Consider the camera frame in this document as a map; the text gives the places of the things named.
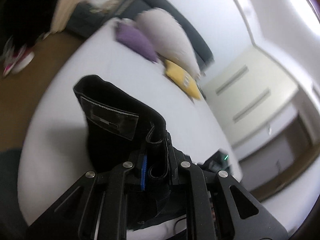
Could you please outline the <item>black denim pants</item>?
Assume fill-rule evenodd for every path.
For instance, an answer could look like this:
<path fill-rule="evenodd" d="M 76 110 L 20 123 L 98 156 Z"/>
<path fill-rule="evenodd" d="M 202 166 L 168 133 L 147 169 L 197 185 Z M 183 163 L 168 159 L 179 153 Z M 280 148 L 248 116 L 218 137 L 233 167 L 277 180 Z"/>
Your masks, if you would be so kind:
<path fill-rule="evenodd" d="M 97 75 L 82 77 L 73 91 L 86 117 L 86 150 L 93 169 L 101 174 L 101 166 L 109 160 L 140 160 L 148 220 L 129 229 L 147 228 L 184 215 L 176 203 L 174 146 L 163 116 Z"/>

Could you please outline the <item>white wardrobe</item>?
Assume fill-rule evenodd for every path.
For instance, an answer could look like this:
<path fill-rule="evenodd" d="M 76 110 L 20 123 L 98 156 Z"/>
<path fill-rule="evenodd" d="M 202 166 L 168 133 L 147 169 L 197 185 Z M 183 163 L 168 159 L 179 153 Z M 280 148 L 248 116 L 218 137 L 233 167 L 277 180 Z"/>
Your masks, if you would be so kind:
<path fill-rule="evenodd" d="M 312 104 L 301 85 L 254 46 L 201 88 L 238 160 L 261 149 L 297 118 L 311 143 L 319 142 Z"/>

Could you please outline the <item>white bed mattress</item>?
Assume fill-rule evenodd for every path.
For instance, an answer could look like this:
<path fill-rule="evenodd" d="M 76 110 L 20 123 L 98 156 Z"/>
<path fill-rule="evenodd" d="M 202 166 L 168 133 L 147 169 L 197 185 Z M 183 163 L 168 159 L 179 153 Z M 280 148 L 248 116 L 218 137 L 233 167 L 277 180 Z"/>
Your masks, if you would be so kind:
<path fill-rule="evenodd" d="M 153 63 L 116 41 L 118 20 L 109 20 L 66 62 L 43 95 L 29 125 L 18 172 L 18 203 L 33 224 L 74 182 L 91 169 L 87 124 L 74 92 L 84 76 L 96 99 L 132 117 L 133 99 L 166 121 L 172 144 L 195 163 L 216 151 L 228 155 L 232 175 L 242 172 L 222 128 L 203 99 L 192 99 Z"/>

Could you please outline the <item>yellow embroidered cushion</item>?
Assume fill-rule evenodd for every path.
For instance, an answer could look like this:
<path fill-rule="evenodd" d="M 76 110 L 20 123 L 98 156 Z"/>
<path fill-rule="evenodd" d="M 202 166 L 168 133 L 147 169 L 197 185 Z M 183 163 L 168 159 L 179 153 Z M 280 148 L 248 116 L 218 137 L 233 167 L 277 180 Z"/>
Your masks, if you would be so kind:
<path fill-rule="evenodd" d="M 165 60 L 165 74 L 189 97 L 197 100 L 201 99 L 201 93 L 196 81 L 186 70 L 169 60 Z"/>

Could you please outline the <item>large beige pillow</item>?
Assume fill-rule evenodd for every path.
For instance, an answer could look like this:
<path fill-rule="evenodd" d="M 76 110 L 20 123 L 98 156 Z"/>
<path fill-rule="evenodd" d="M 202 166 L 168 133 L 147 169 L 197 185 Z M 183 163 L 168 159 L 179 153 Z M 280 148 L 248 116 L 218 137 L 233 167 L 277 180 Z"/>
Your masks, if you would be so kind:
<path fill-rule="evenodd" d="M 138 29 L 151 41 L 159 55 L 186 70 L 192 78 L 200 77 L 195 51 L 181 25 L 167 11 L 154 8 L 135 18 Z"/>

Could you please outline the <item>purple cushion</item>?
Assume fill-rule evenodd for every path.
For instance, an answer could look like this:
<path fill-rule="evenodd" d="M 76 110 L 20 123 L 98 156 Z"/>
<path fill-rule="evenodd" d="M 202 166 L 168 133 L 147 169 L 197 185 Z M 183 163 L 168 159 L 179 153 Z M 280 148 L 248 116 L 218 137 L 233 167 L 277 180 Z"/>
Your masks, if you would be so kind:
<path fill-rule="evenodd" d="M 151 62 L 158 62 L 157 53 L 151 41 L 136 27 L 118 22 L 116 41 Z"/>

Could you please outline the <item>pink white sneaker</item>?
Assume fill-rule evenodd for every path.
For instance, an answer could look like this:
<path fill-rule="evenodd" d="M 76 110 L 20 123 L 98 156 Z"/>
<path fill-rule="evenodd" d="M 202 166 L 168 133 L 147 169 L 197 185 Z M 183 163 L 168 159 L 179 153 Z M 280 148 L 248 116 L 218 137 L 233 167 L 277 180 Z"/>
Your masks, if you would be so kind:
<path fill-rule="evenodd" d="M 22 71 L 34 58 L 33 48 L 23 46 L 18 52 L 14 51 L 14 47 L 7 43 L 4 47 L 4 70 L 3 77 L 9 74 L 17 74 Z"/>

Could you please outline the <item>dark grey nightstand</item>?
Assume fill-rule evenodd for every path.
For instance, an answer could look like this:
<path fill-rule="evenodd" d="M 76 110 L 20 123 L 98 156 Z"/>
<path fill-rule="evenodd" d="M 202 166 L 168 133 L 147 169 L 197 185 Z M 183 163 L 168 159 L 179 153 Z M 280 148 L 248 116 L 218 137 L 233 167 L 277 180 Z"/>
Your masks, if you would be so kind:
<path fill-rule="evenodd" d="M 82 1 L 76 5 L 66 29 L 83 38 L 89 38 L 103 25 L 105 16 L 99 8 Z"/>

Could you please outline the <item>beige curtain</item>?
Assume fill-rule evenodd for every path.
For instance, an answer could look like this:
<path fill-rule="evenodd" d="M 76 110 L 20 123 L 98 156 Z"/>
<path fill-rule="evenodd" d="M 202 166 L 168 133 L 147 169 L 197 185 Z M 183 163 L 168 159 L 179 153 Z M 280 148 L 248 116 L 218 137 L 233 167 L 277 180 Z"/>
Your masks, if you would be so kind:
<path fill-rule="evenodd" d="M 52 18 L 50 33 L 63 31 L 69 21 L 72 12 L 80 0 L 58 0 Z"/>

